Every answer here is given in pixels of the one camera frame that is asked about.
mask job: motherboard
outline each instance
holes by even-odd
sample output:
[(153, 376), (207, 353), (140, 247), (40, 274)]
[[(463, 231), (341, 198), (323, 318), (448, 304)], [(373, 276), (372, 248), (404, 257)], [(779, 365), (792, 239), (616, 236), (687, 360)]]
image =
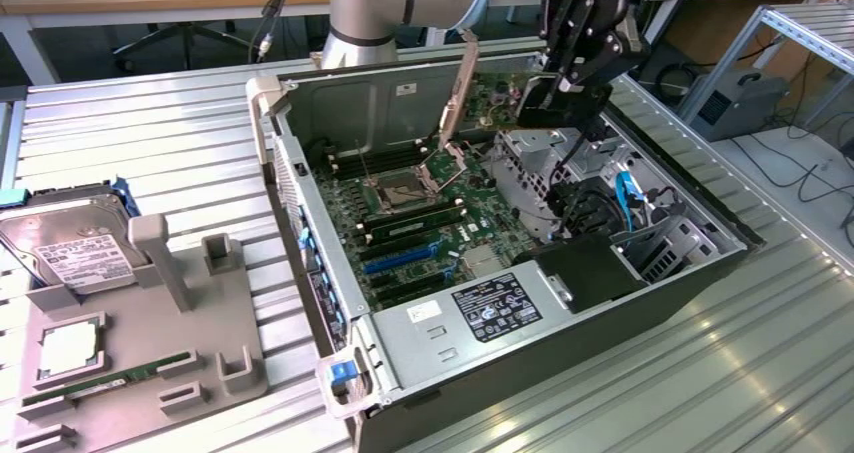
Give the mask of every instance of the motherboard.
[(539, 73), (475, 73), (466, 95), (464, 121), (484, 131), (516, 128), (516, 108), (528, 80)]
[[(391, 163), (349, 157), (315, 173), (375, 311), (499, 271), (536, 246), (495, 187), (492, 160), (475, 146), (460, 146), (419, 143), (388, 155)], [(407, 151), (415, 156), (401, 160)]]

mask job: office chair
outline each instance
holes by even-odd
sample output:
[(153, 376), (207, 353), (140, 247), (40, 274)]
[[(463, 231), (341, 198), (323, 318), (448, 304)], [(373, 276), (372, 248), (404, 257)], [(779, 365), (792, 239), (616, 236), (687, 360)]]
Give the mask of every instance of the office chair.
[(129, 55), (131, 53), (177, 35), (181, 36), (184, 43), (185, 70), (192, 69), (192, 58), (189, 55), (189, 51), (193, 46), (193, 36), (196, 35), (211, 38), (212, 40), (216, 40), (220, 43), (237, 47), (243, 50), (249, 48), (248, 41), (244, 41), (236, 36), (231, 35), (231, 33), (236, 31), (235, 22), (232, 20), (225, 20), (224, 33), (205, 28), (203, 25), (208, 23), (209, 22), (179, 22), (173, 23), (163, 29), (157, 27), (156, 23), (148, 23), (148, 34), (133, 43), (129, 43), (112, 51), (113, 63), (116, 65), (116, 68), (119, 68), (125, 73), (131, 73), (133, 71), (133, 61), (125, 58), (125, 55)]

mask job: robotic arm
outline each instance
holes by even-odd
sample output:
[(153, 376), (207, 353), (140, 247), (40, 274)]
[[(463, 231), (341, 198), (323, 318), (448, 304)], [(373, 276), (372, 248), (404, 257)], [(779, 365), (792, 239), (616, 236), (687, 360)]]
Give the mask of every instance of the robotic arm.
[(582, 127), (607, 103), (610, 81), (650, 54), (638, 32), (643, 0), (542, 0), (543, 71), (527, 85), (523, 128)]
[[(516, 112), (520, 127), (583, 129), (598, 117), (611, 93), (608, 82), (650, 52), (635, 17), (642, 2), (542, 0), (544, 75), (527, 85)], [(397, 25), (467, 29), (487, 0), (331, 0), (331, 5), (324, 68), (393, 61)]]

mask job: warning label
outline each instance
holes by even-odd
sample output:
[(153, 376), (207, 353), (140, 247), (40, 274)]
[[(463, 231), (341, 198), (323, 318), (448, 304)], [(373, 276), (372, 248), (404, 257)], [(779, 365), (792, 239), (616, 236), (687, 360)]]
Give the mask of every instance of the warning label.
[(452, 296), (471, 332), (482, 343), (543, 319), (512, 273), (458, 291)]
[(131, 264), (112, 235), (39, 246), (36, 254), (71, 287), (131, 275)]

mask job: metal workbench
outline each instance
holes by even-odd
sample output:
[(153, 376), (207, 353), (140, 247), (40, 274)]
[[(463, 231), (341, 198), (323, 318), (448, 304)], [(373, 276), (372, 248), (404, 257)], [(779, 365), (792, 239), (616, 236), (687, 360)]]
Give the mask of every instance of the metal workbench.
[[(17, 186), (79, 184), (119, 173), (141, 210), (167, 215), (172, 248), (213, 231), (245, 244), (271, 392), (121, 451), (351, 448), (315, 386), (316, 353), (263, 194), (243, 89), (255, 75), (308, 67), (291, 62), (37, 87), (11, 112), (9, 137), (21, 131), (23, 143), (5, 165)], [(854, 448), (854, 285), (843, 269), (626, 78), (612, 101), (767, 246), (663, 325), (407, 450)], [(15, 409), (24, 280), (7, 265), (0, 431)]]

